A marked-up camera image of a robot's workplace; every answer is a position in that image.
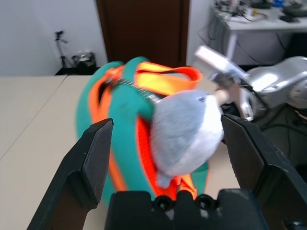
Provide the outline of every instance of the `gray plush toy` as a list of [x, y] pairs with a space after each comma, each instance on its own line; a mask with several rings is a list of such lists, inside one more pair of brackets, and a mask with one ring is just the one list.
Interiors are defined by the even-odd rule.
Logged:
[[158, 168], [158, 185], [193, 172], [216, 151], [223, 138], [221, 109], [225, 91], [216, 94], [190, 90], [156, 104], [151, 126], [151, 149]]

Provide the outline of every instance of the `white desk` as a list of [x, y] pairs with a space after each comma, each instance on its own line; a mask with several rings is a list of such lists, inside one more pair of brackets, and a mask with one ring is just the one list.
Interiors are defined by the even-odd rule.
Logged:
[[[286, 23], [280, 19], [275, 22], [269, 22], [267, 20], [261, 20], [257, 22], [246, 22], [239, 23], [229, 20], [228, 13], [223, 13], [214, 10], [217, 19], [226, 27], [230, 32], [226, 56], [232, 59], [235, 52], [235, 47], [239, 34], [252, 33], [252, 32], [307, 32], [307, 17], [298, 18], [300, 22], [298, 23]], [[261, 13], [269, 15], [270, 10], [261, 10]]]
[[[14, 143], [10, 143], [8, 138], [0, 141], [0, 145], [11, 145], [0, 159], [0, 230], [24, 230], [28, 227], [59, 164], [77, 141], [76, 107], [91, 76], [33, 78], [0, 80], [0, 99], [3, 99], [0, 105], [4, 106], [7, 100], [11, 105], [4, 107], [6, 113], [0, 112], [4, 121], [0, 122], [0, 127], [6, 123], [13, 130], [23, 127], [12, 133], [11, 136], [16, 137]], [[213, 92], [215, 85], [204, 78], [197, 88]], [[27, 123], [21, 122], [27, 113], [34, 116]], [[0, 129], [0, 137], [7, 133], [6, 129]], [[239, 188], [224, 144], [219, 146], [209, 164], [207, 194], [216, 198], [222, 188]], [[89, 212], [83, 229], [104, 229], [105, 218], [106, 207], [101, 202], [97, 209]]]

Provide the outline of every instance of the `wooden door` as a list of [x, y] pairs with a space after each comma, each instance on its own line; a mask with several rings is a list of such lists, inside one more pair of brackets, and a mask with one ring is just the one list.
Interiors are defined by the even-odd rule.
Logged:
[[189, 0], [96, 0], [108, 61], [186, 64]]

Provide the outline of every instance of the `bag handle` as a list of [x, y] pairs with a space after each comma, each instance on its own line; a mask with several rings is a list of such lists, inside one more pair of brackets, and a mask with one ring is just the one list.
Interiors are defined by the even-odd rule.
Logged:
[[[189, 79], [167, 75], [170, 72], [185, 74]], [[194, 67], [169, 68], [146, 61], [139, 64], [135, 76], [136, 87], [166, 96], [192, 90], [201, 79], [202, 73]]]

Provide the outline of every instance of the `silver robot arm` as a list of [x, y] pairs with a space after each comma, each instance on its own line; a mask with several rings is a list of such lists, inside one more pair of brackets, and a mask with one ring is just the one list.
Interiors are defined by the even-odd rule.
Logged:
[[208, 69], [209, 79], [228, 91], [229, 103], [235, 103], [241, 117], [252, 121], [284, 103], [301, 114], [307, 112], [306, 57], [292, 57], [245, 72], [207, 46], [200, 46], [195, 56], [197, 67]]

